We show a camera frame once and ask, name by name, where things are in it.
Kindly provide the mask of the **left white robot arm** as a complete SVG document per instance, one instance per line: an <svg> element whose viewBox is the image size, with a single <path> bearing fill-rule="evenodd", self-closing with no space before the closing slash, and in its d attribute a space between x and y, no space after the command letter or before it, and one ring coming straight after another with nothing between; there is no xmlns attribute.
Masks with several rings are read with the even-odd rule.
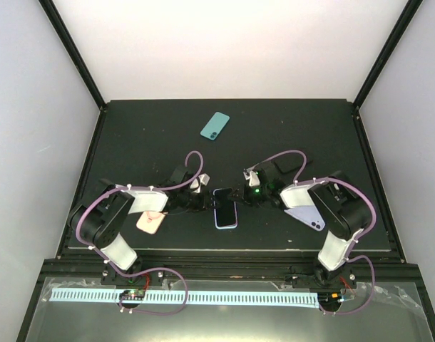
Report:
<svg viewBox="0 0 435 342"><path fill-rule="evenodd" d="M121 235L126 217L139 214L137 228L155 234L169 214L210 209L213 201L206 188L209 181L208 174L194 175L182 165L158 189L116 185L102 179L93 192L97 198L83 198L71 210L66 223L79 242L97 250L106 262L118 267L120 279L135 284L141 279L143 268L136 262L137 253Z"/></svg>

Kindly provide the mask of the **pink phone case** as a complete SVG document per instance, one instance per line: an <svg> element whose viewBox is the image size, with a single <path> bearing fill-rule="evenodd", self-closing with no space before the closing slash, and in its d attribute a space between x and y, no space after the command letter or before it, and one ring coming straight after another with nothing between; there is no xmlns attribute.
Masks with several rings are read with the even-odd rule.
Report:
<svg viewBox="0 0 435 342"><path fill-rule="evenodd" d="M138 219L136 227L142 232L153 235L158 231L164 219L165 214L162 212L145 211Z"/></svg>

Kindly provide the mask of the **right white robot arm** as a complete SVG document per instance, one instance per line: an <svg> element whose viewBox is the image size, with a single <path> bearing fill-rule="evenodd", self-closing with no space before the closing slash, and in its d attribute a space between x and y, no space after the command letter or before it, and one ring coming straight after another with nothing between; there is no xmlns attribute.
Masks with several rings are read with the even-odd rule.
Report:
<svg viewBox="0 0 435 342"><path fill-rule="evenodd" d="M266 205L283 211L314 231L326 231L314 261L313 277L322 287L339 279L339 272L361 236L377 220L374 205L338 170L327 177L288 182L273 162L243 171L245 181L231 189L226 198L249 207Z"/></svg>

